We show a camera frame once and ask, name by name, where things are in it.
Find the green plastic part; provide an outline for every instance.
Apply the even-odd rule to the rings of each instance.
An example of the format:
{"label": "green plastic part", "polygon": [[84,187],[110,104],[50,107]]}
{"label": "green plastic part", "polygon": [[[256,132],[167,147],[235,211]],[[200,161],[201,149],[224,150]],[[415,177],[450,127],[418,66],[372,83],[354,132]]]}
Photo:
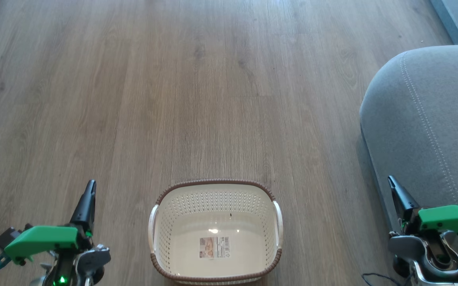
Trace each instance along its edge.
{"label": "green plastic part", "polygon": [[24,231],[6,248],[5,253],[15,264],[31,255],[55,249],[78,249],[78,230],[70,226],[33,226]]}
{"label": "green plastic part", "polygon": [[452,230],[458,233],[458,206],[443,206],[418,211],[420,230]]}

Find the brown basket rim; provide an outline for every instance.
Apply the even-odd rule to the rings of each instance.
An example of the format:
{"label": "brown basket rim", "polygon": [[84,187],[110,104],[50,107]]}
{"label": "brown basket rim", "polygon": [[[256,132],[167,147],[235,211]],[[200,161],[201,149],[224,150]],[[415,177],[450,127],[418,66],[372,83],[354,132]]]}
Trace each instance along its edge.
{"label": "brown basket rim", "polygon": [[[183,183],[177,183],[172,185],[171,187],[167,188],[160,194],[158,197],[156,204],[160,205],[164,197],[170,193],[172,190],[175,190],[180,187],[188,187],[188,186],[195,186],[195,185],[208,185],[208,184],[237,184],[237,185],[252,185],[262,189],[270,198],[271,201],[276,201],[274,195],[271,191],[262,183],[258,183],[255,181],[249,180],[235,180],[235,179],[206,179],[206,180],[196,180],[196,181],[188,181]],[[264,270],[256,273],[246,274],[246,275],[235,275],[235,276],[226,276],[226,277],[189,277],[189,276],[178,276],[172,275],[171,273],[165,271],[159,264],[157,257],[154,253],[151,253],[151,262],[155,269],[160,273],[162,276],[175,280],[175,281],[186,281],[186,282],[231,282],[231,281],[238,281],[238,280],[247,280],[262,277],[268,273],[270,273],[278,264],[280,257],[282,256],[282,248],[277,249],[277,253],[275,255],[275,259],[273,262]]]}

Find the black cable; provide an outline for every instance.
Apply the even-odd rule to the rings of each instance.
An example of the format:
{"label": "black cable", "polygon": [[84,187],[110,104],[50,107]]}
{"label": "black cable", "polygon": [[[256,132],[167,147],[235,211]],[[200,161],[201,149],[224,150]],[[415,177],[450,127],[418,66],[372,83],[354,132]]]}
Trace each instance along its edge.
{"label": "black cable", "polygon": [[381,278],[386,278],[388,279],[389,281],[392,281],[396,286],[406,286],[407,284],[409,284],[409,282],[411,281],[411,276],[413,274],[410,274],[407,278],[406,278],[406,282],[404,282],[404,284],[401,284],[400,282],[398,282],[397,280],[391,278],[391,277],[388,277],[388,276],[385,276],[385,275],[381,275],[381,274],[378,274],[378,273],[363,273],[361,275],[361,278],[363,278],[363,281],[365,281],[365,283],[367,283],[367,285],[369,286],[373,286],[369,281],[367,281],[367,279],[365,279],[366,276],[377,276],[377,277],[381,277]]}

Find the wooden floor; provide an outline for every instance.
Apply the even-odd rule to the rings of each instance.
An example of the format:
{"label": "wooden floor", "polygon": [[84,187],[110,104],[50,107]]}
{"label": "wooden floor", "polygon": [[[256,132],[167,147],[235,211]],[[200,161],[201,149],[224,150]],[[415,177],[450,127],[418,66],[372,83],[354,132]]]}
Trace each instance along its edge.
{"label": "wooden floor", "polygon": [[[0,233],[68,222],[93,178],[101,285],[172,285],[147,247],[158,194],[249,179],[285,223],[252,285],[393,275],[358,110],[387,60],[444,44],[428,0],[0,0]],[[41,274],[9,265],[0,285]]]}

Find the basket bottom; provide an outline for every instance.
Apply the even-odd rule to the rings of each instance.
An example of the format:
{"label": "basket bottom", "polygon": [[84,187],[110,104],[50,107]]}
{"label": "basket bottom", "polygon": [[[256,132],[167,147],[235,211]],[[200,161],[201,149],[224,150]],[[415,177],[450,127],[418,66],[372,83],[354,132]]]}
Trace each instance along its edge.
{"label": "basket bottom", "polygon": [[266,237],[256,215],[205,212],[181,216],[171,233],[171,272],[189,277],[246,275],[264,270]]}

